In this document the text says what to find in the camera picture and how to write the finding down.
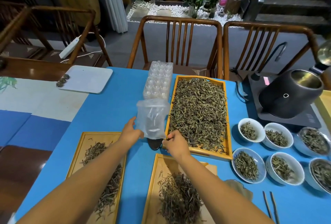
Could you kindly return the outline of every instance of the plastic bag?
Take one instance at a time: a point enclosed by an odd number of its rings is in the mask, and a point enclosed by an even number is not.
[[[152,140],[165,138],[164,119],[170,111],[165,99],[139,100],[136,129],[143,131],[144,137]]]

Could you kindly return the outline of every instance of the dried tea leaves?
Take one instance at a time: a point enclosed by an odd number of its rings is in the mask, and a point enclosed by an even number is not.
[[[234,163],[238,172],[241,173],[246,179],[256,180],[259,176],[258,166],[252,156],[249,156],[244,151],[239,152],[239,154],[234,158]]]
[[[178,80],[169,132],[179,130],[190,147],[225,152],[226,97],[221,86],[204,78]]]
[[[324,160],[316,160],[312,163],[311,172],[318,183],[331,193],[331,164]]]
[[[273,131],[273,130],[266,130],[265,135],[267,135],[268,139],[279,147],[286,147],[288,145],[288,141],[283,135],[283,133]]]
[[[272,167],[276,174],[283,180],[287,181],[294,178],[294,171],[289,168],[287,162],[278,156],[274,156],[271,159]]]
[[[246,122],[245,124],[242,124],[242,126],[240,127],[240,131],[247,139],[256,140],[258,138],[250,122]]]
[[[322,155],[329,152],[329,146],[319,131],[307,129],[306,132],[301,135],[301,138],[312,151]]]
[[[171,175],[159,181],[161,214],[167,224],[194,224],[201,218],[200,199],[191,181],[184,174]]]
[[[91,160],[96,158],[99,154],[101,154],[103,151],[106,150],[105,143],[97,142],[94,146],[91,146],[88,150],[85,152],[85,158],[82,161],[83,165],[86,165]],[[121,180],[121,172],[122,172],[122,166],[119,164],[111,177],[110,181],[106,185],[105,190],[102,192],[101,197],[99,198],[98,204],[95,206],[94,211],[98,214],[97,220],[102,217],[102,212],[105,210],[106,207],[113,206],[115,204],[115,199],[117,197],[117,193],[119,190],[119,182]]]

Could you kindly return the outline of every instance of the white cable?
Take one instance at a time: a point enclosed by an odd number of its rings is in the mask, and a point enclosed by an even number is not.
[[[99,35],[101,38],[102,38],[102,40],[103,40],[103,42],[104,42],[104,47],[106,47],[106,42],[105,42],[105,39],[101,36],[101,35]],[[79,58],[79,57],[83,57],[83,56],[86,56],[86,55],[90,55],[90,54],[93,54],[93,53],[99,53],[99,52],[102,52],[102,50],[100,50],[100,51],[96,51],[96,52],[91,52],[91,53],[87,53],[87,54],[84,54],[84,55],[79,55],[79,56],[77,56],[77,58]],[[60,63],[65,63],[65,62],[67,62],[69,59],[66,59],[66,60],[63,60],[63,61],[61,61]]]

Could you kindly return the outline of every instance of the hand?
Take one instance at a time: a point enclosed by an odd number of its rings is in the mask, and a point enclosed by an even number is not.
[[[180,163],[184,157],[191,155],[187,141],[178,130],[171,132],[167,137],[170,140],[163,140],[162,144],[178,163]]]
[[[121,136],[119,137],[119,140],[127,142],[130,147],[133,146],[139,138],[144,138],[144,133],[141,130],[133,129],[135,119],[136,117],[133,117],[125,124]]]

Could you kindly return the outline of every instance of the white porcelain bowl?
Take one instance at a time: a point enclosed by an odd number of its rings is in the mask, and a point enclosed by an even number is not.
[[[293,170],[295,173],[294,179],[289,179],[287,181],[283,180],[281,177],[278,176],[278,174],[275,172],[271,159],[274,156],[278,156],[279,158],[283,158],[285,162],[288,164],[289,168]],[[265,168],[267,169],[268,174],[277,182],[284,184],[284,185],[293,185],[298,186],[301,185],[304,182],[304,169],[302,168],[301,164],[293,158],[291,155],[288,155],[286,153],[274,153],[273,155],[269,156],[267,161],[265,162]]]
[[[264,132],[266,130],[273,130],[274,132],[277,131],[279,133],[283,133],[284,137],[287,139],[287,146],[286,147],[280,147],[280,146],[277,146],[275,143],[273,143],[267,137],[267,135],[265,135],[265,138],[262,141],[262,143],[264,145],[266,145],[267,147],[272,148],[274,150],[283,150],[283,149],[289,148],[289,147],[291,147],[293,145],[293,136],[292,136],[291,132],[286,127],[284,127],[283,125],[272,122],[272,123],[267,124],[264,127]]]
[[[299,152],[301,152],[301,153],[303,153],[303,154],[305,154],[305,155],[307,155],[307,156],[310,156],[310,157],[318,157],[318,156],[323,156],[323,155],[321,155],[321,154],[319,154],[319,153],[317,153],[317,152],[314,152],[314,151],[312,151],[309,147],[307,147],[306,146],[306,144],[302,141],[302,135],[308,130],[308,129],[314,129],[314,128],[311,128],[311,127],[304,127],[304,128],[302,128],[301,130],[300,130],[300,132],[297,134],[297,136],[294,138],[294,146],[295,146],[295,148],[299,151]],[[325,139],[325,141],[327,142],[327,144],[328,144],[328,146],[329,146],[329,152],[328,152],[328,154],[330,154],[330,148],[331,148],[331,142],[330,142],[330,140],[328,139],[328,137],[325,135],[325,134],[323,134],[323,133],[321,133],[320,132],[320,134],[324,137],[324,139]]]
[[[257,135],[257,139],[256,140],[250,140],[250,139],[246,138],[243,135],[243,133],[241,132],[240,127],[243,124],[247,123],[247,122],[250,122],[250,125],[255,130],[255,134]],[[264,137],[265,137],[265,132],[264,132],[263,126],[258,121],[254,120],[254,119],[244,118],[241,121],[239,121],[239,123],[238,123],[238,130],[239,130],[239,133],[241,135],[241,138],[243,140],[245,140],[245,141],[258,143],[258,142],[263,141],[264,140]]]
[[[258,170],[259,170],[259,176],[256,180],[249,180],[247,178],[245,178],[244,176],[241,175],[241,173],[237,170],[234,159],[235,157],[241,152],[244,151],[246,154],[248,154],[249,156],[251,156],[255,162],[255,164],[258,166]],[[253,150],[249,149],[249,148],[245,148],[245,147],[241,147],[238,148],[237,150],[235,150],[233,152],[233,160],[231,161],[232,167],[234,169],[234,171],[237,173],[237,175],[242,178],[242,180],[248,182],[248,183],[252,183],[252,184],[257,184],[262,182],[266,175],[267,175],[267,171],[265,169],[265,164],[263,162],[263,159],[261,158],[260,155],[258,155],[256,152],[254,152]]]
[[[321,159],[321,158],[314,158],[309,162],[309,166],[304,168],[304,173],[305,173],[305,180],[307,181],[307,183],[309,185],[311,185],[314,189],[317,189],[319,191],[322,192],[326,192],[328,194],[331,194],[331,192],[327,191],[324,187],[322,187],[317,180],[315,180],[315,177],[312,175],[312,171],[311,171],[311,167],[312,167],[312,163],[317,161],[317,160],[323,160],[325,162],[331,163],[328,160],[325,159]]]

